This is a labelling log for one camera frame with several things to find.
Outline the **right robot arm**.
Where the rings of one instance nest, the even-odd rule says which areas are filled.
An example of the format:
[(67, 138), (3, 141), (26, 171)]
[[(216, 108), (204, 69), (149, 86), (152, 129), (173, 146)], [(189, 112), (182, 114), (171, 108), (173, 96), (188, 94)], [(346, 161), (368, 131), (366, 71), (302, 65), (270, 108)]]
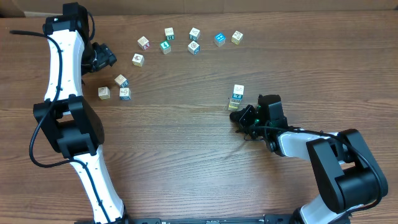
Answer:
[(242, 98), (232, 94), (228, 108), (244, 140), (309, 161), (319, 191), (293, 214), (266, 215), (265, 223), (349, 223), (354, 212), (375, 207), (387, 195), (387, 179), (358, 130), (325, 133), (290, 126), (279, 95), (259, 95), (257, 106), (239, 110)]

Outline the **wooden block letter I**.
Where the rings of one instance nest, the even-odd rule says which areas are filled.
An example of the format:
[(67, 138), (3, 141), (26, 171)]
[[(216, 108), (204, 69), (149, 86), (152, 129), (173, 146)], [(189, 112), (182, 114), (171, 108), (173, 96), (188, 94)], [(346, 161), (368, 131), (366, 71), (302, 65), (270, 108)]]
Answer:
[(239, 105), (241, 103), (241, 100), (236, 100), (236, 99), (230, 99), (230, 104), (237, 104)]

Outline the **wooden block green 4 top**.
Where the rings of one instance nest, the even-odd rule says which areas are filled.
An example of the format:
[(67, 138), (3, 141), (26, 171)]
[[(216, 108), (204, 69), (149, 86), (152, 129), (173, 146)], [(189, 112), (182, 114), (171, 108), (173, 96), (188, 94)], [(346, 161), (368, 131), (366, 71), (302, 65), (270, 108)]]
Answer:
[(167, 40), (161, 42), (159, 45), (163, 54), (168, 54), (171, 52), (171, 45)]

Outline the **wooden block green 7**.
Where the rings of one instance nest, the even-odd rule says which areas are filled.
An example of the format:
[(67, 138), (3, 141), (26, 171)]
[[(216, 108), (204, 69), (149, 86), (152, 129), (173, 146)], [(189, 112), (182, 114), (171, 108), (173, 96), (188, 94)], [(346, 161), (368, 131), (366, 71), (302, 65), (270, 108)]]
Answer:
[(244, 86), (243, 85), (234, 85), (233, 94), (244, 95)]

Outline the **wooden block blue T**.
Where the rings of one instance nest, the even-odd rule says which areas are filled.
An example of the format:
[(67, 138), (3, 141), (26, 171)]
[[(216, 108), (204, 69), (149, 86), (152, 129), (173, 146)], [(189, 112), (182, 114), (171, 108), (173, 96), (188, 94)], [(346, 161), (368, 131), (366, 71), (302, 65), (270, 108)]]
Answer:
[(131, 99), (130, 88), (120, 88), (119, 97), (121, 100), (130, 100)]

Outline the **wooden block blue side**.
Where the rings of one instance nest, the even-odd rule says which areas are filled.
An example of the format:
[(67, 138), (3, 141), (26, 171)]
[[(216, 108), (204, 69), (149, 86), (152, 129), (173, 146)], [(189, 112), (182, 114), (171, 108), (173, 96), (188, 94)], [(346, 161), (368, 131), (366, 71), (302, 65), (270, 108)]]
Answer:
[(188, 51), (191, 54), (196, 55), (200, 51), (200, 45), (193, 40), (188, 45)]

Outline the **wooden block orange top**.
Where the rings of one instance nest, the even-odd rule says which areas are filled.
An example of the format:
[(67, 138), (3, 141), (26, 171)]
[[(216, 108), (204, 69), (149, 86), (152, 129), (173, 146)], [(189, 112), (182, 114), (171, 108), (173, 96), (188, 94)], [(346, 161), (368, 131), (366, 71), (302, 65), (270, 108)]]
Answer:
[(134, 54), (132, 58), (132, 63), (135, 66), (142, 67), (144, 64), (144, 56), (141, 54)]

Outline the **wooden block yellow top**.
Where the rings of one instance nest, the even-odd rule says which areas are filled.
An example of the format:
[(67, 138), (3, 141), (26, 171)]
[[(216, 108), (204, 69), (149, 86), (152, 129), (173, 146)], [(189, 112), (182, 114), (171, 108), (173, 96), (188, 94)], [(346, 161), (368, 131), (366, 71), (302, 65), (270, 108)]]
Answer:
[(229, 104), (228, 105), (228, 110), (229, 111), (237, 111), (238, 110), (238, 108), (239, 108), (239, 104)]

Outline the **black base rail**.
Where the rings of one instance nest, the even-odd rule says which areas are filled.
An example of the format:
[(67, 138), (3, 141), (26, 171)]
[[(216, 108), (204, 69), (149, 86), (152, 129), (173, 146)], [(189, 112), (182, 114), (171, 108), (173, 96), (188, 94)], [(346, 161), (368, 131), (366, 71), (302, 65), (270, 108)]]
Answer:
[(239, 218), (188, 218), (188, 219), (160, 219), (160, 218), (129, 218), (127, 215), (118, 218), (111, 224), (299, 224), (305, 223), (298, 215), (264, 215), (262, 217)]

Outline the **wooden block green N side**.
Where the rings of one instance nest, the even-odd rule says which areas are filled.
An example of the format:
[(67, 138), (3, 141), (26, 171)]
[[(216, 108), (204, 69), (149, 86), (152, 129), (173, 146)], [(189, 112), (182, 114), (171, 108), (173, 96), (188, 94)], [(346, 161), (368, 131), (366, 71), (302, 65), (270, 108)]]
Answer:
[(174, 40), (175, 39), (174, 29), (172, 27), (165, 28), (164, 31), (165, 31), (166, 40)]

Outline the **wooden block blue C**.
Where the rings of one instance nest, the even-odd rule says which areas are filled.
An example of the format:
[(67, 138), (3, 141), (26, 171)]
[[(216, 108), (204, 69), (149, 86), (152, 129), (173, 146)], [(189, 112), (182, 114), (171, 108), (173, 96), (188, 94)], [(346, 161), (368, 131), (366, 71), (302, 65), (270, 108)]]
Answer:
[(118, 75), (114, 81), (120, 88), (125, 88), (129, 86), (129, 81), (127, 80), (126, 77), (124, 77), (122, 74)]

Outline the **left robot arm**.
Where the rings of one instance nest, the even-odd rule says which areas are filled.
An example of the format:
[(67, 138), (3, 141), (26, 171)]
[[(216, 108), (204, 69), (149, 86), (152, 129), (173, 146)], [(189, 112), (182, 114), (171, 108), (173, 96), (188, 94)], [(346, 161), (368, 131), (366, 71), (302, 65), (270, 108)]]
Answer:
[(43, 102), (33, 108), (34, 134), (43, 131), (62, 154), (62, 163), (76, 170), (93, 208), (93, 223), (130, 223), (104, 162), (102, 122), (83, 97), (82, 76), (117, 61), (107, 45), (92, 42), (94, 34), (92, 15), (77, 2), (46, 19), (42, 36), (50, 47), (50, 77)]

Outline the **wooden block yellow side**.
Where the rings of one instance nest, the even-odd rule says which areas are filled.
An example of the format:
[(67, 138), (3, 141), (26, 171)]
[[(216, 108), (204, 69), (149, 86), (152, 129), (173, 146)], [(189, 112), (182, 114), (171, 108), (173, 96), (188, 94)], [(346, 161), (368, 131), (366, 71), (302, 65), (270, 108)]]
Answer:
[(107, 100), (111, 98), (111, 93), (108, 87), (99, 87), (98, 88), (98, 96), (101, 100)]
[(243, 39), (243, 33), (239, 32), (239, 31), (235, 31), (234, 34), (231, 37), (231, 41), (232, 43), (239, 45), (240, 42)]

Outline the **wooden block red X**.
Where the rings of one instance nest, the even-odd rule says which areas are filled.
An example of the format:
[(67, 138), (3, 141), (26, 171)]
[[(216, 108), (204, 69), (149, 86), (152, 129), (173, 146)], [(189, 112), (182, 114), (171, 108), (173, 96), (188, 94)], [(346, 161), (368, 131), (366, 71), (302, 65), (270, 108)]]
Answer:
[(150, 47), (150, 42), (145, 36), (138, 39), (137, 43), (142, 50), (147, 50)]

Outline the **wooden block blue X top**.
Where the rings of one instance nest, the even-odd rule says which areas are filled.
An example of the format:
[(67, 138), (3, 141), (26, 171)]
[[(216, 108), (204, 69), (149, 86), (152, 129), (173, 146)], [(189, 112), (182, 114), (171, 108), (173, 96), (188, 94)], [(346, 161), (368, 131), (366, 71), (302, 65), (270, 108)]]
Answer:
[(243, 95), (239, 95), (239, 94), (233, 94), (231, 99), (232, 100), (236, 100), (236, 101), (241, 101), (243, 98)]

